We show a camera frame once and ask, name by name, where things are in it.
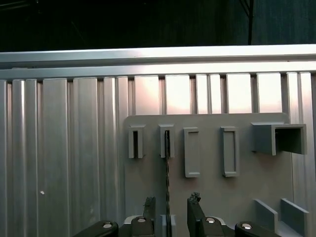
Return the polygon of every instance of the gray box bracket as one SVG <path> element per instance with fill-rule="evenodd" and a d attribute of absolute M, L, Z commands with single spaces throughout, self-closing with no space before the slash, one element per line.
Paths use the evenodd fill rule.
<path fill-rule="evenodd" d="M 223 176 L 239 176 L 239 135 L 236 127 L 221 127 Z"/>
<path fill-rule="evenodd" d="M 144 127 L 145 125 L 131 125 L 128 129 L 128 157 L 144 157 Z"/>
<path fill-rule="evenodd" d="M 199 137 L 197 127 L 185 127 L 184 131 L 184 160 L 187 178 L 200 176 Z"/>
<path fill-rule="evenodd" d="M 170 146 L 170 158 L 174 158 L 174 125 L 173 124 L 160 124 L 160 157 L 166 157 L 166 147 L 164 145 L 164 134 L 169 131 L 169 146 Z"/>
<path fill-rule="evenodd" d="M 254 151 L 271 156 L 286 151 L 305 155 L 305 124 L 252 123 Z"/>

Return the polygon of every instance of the dark background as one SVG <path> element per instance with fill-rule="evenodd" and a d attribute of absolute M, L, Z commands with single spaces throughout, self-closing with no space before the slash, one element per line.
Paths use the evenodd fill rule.
<path fill-rule="evenodd" d="M 0 51 L 248 44 L 239 0 L 39 1 L 0 11 Z M 255 0 L 252 44 L 302 43 L 316 43 L 315 0 Z"/>

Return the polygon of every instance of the gray plastic block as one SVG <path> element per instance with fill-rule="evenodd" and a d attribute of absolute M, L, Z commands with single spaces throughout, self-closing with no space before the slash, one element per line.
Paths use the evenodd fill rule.
<path fill-rule="evenodd" d="M 277 152 L 286 151 L 306 154 L 306 125 L 253 123 L 255 152 L 275 156 Z"/>
<path fill-rule="evenodd" d="M 128 129 L 128 157 L 144 157 L 144 130 L 145 125 L 132 125 Z"/>
<path fill-rule="evenodd" d="M 184 160 L 187 178 L 200 176 L 199 136 L 197 127 L 185 127 L 184 131 Z"/>
<path fill-rule="evenodd" d="M 221 127 L 223 176 L 239 176 L 239 135 L 236 127 Z"/>
<path fill-rule="evenodd" d="M 165 158 L 165 145 L 164 145 L 164 133 L 169 131 L 169 143 L 170 143 L 170 158 L 174 157 L 174 125 L 173 124 L 160 124 L 160 157 Z"/>
<path fill-rule="evenodd" d="M 304 237 L 308 237 L 308 217 L 308 211 L 285 198 L 281 199 L 281 221 Z"/>
<path fill-rule="evenodd" d="M 277 212 L 262 201 L 255 199 L 256 222 L 258 225 L 277 233 L 278 216 Z"/>

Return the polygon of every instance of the corrugated metal wall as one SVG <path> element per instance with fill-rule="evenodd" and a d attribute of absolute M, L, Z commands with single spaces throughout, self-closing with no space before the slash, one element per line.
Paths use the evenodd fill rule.
<path fill-rule="evenodd" d="M 310 73 L 1 80 L 0 235 L 68 237 L 100 219 L 123 220 L 129 115 L 283 111 L 307 124 L 308 155 L 293 162 L 313 170 L 314 80 Z M 294 185 L 306 179 L 297 172 Z M 294 200 L 310 210 L 304 190 L 296 187 Z"/>
<path fill-rule="evenodd" d="M 315 55 L 313 45 L 0 54 L 0 236 L 122 222 L 131 115 L 284 112 L 306 123 L 293 197 L 316 223 Z"/>

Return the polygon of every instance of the silver screw head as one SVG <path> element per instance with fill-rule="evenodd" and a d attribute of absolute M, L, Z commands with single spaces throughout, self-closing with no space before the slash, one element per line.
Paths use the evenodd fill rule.
<path fill-rule="evenodd" d="M 211 217 L 207 217 L 206 221 L 207 221 L 208 223 L 215 223 L 214 218 L 211 218 Z"/>
<path fill-rule="evenodd" d="M 252 228 L 252 226 L 247 223 L 242 224 L 241 227 L 245 228 L 246 230 L 250 230 Z"/>
<path fill-rule="evenodd" d="M 110 224 L 110 223 L 107 223 L 107 224 L 105 224 L 105 225 L 103 226 L 103 228 L 105 228 L 105 229 L 111 228 L 111 227 L 112 227 L 112 224 Z"/>
<path fill-rule="evenodd" d="M 138 222 L 145 222 L 146 220 L 143 218 L 143 217 L 141 217 L 141 218 L 139 218 L 138 219 Z"/>

